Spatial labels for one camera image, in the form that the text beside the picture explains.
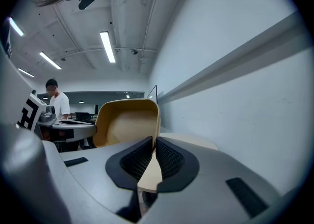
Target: black stripe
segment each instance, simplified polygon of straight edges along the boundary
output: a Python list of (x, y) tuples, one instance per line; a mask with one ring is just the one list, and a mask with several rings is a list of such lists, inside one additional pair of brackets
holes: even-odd
[(227, 185), (251, 218), (267, 208), (262, 199), (240, 178), (226, 180)]
[(80, 163), (84, 163), (86, 161), (88, 161), (87, 158), (78, 158), (78, 159), (71, 159), (71, 160), (64, 161), (64, 164), (66, 167), (71, 167), (74, 165), (78, 165)]
[(25, 127), (24, 124), (25, 124), (25, 122), (27, 122), (28, 123), (27, 128), (31, 129), (33, 126), (33, 122), (34, 122), (37, 110), (38, 110), (38, 106), (34, 102), (32, 102), (30, 99), (28, 99), (26, 101), (26, 104), (29, 105), (33, 109), (33, 111), (31, 113), (30, 117), (28, 117), (27, 116), (28, 110), (26, 108), (23, 108), (23, 110), (22, 110), (23, 116), (21, 118), (21, 121), (18, 122), (18, 124), (21, 125), (22, 127)]

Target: black sticker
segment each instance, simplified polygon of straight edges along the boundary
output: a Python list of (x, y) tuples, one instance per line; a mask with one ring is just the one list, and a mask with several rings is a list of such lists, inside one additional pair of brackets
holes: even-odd
[(30, 99), (27, 100), (26, 104), (29, 105), (33, 109), (33, 111), (31, 113), (30, 117), (28, 117), (27, 116), (28, 110), (26, 108), (23, 108), (23, 110), (22, 110), (23, 115), (22, 115), (21, 120), (18, 121), (18, 125), (26, 128), (25, 123), (28, 123), (27, 128), (31, 130), (35, 116), (36, 116), (36, 113), (38, 111), (38, 106), (35, 103), (33, 103)]

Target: yellow seat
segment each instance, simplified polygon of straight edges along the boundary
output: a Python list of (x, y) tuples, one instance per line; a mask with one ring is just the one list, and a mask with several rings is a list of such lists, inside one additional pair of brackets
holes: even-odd
[(96, 147), (160, 134), (158, 105), (150, 99), (129, 99), (108, 102), (102, 106), (96, 120), (97, 133), (93, 136)]

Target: computer monitor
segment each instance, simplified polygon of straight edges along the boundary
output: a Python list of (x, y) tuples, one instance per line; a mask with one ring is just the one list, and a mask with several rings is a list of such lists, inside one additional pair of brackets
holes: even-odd
[(154, 88), (152, 89), (152, 91), (148, 94), (147, 98), (153, 100), (155, 103), (158, 104), (158, 99), (157, 99), (157, 85), (154, 86)]

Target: white wall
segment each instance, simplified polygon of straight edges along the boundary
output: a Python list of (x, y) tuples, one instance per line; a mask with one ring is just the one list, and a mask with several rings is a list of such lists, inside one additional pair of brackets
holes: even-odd
[(181, 0), (150, 86), (166, 94), (294, 11), (288, 0)]
[(48, 79), (55, 78), (58, 87), (63, 92), (70, 91), (142, 91), (148, 90), (148, 78), (144, 75), (128, 72), (106, 70), (90, 70), (81, 73), (55, 73), (41, 78), (41, 90), (45, 93), (45, 83)]
[(70, 104), (70, 112), (88, 112), (90, 114), (95, 114), (94, 104)]
[(28, 85), (33, 89), (36, 90), (36, 95), (39, 94), (39, 91), (42, 90), (41, 84), (40, 82), (33, 78), (33, 77), (29, 77), (23, 73), (21, 73), (23, 78), (26, 80), (26, 82), (28, 83)]
[(214, 142), (281, 194), (300, 183), (312, 147), (313, 52), (299, 27), (165, 94), (294, 11), (288, 0), (182, 0), (150, 76), (162, 127)]

